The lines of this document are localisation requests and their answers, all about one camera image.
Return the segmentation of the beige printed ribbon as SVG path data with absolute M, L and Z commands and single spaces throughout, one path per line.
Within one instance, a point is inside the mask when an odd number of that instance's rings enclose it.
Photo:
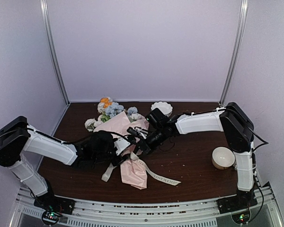
M 147 188 L 148 176 L 172 186 L 177 186 L 181 183 L 180 181 L 166 178 L 152 172 L 146 163 L 133 152 L 130 153 L 130 158 L 120 165 L 120 174 L 122 183 L 131 185 L 140 190 Z

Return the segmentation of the pink wrapping paper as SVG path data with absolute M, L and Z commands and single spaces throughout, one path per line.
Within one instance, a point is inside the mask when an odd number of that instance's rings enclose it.
M 141 116 L 136 121 L 130 122 L 127 114 L 123 111 L 107 122 L 96 127 L 94 129 L 94 132 L 104 130 L 126 135 L 127 129 L 129 127 L 140 127 L 142 129 L 148 130 L 149 123 L 143 116 Z M 120 165 L 120 173 L 123 183 L 129 184 L 138 189 L 147 188 L 146 169 L 142 164 L 138 163 L 136 159 L 128 159 L 124 161 Z

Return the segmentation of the fake flower bouquet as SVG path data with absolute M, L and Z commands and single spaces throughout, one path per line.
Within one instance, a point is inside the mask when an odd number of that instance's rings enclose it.
M 114 102 L 110 97 L 101 98 L 98 103 L 97 110 L 99 113 L 98 118 L 87 119 L 84 123 L 85 128 L 88 131 L 94 131 L 96 127 L 102 125 L 121 112 L 125 112 L 130 122 L 134 122 L 142 118 L 142 115 L 138 113 L 138 109 L 135 106 L 125 109 L 123 105 L 118 102 Z

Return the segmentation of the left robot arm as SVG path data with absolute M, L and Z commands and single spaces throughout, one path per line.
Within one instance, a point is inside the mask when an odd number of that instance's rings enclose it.
M 36 153 L 76 168 L 94 167 L 95 164 L 122 160 L 121 154 L 130 140 L 120 134 L 98 131 L 74 143 L 63 141 L 38 131 L 19 116 L 0 129 L 0 166 L 7 167 L 25 184 L 48 210 L 59 205 L 50 183 L 38 174 L 24 156 Z

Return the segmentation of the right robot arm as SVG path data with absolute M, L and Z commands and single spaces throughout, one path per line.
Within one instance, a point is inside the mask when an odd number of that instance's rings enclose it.
M 253 198 L 253 167 L 255 156 L 252 143 L 254 125 L 236 103 L 225 108 L 193 114 L 166 117 L 159 109 L 151 111 L 146 120 L 153 131 L 142 146 L 151 154 L 164 141 L 175 137 L 175 154 L 161 158 L 172 161 L 172 172 L 183 177 L 177 187 L 152 187 L 143 196 L 146 202 L 175 202 L 209 199 L 234 195 L 233 205 L 242 209 Z M 227 145 L 235 156 L 237 171 L 217 170 L 210 163 L 214 146 Z

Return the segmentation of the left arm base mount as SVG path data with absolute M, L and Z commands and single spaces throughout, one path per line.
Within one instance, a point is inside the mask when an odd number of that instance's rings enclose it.
M 53 226 L 62 220 L 63 215 L 71 215 L 74 210 L 75 201 L 72 199 L 66 199 L 57 197 L 54 195 L 35 196 L 34 206 L 42 208 L 44 211 L 41 215 L 41 220 L 48 226 Z

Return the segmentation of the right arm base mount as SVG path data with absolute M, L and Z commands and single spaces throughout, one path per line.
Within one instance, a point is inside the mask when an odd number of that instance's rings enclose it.
M 220 214 L 230 213 L 232 221 L 239 225 L 248 224 L 251 220 L 252 206 L 257 205 L 257 199 L 253 198 L 246 203 L 239 202 L 237 196 L 225 197 L 217 200 Z

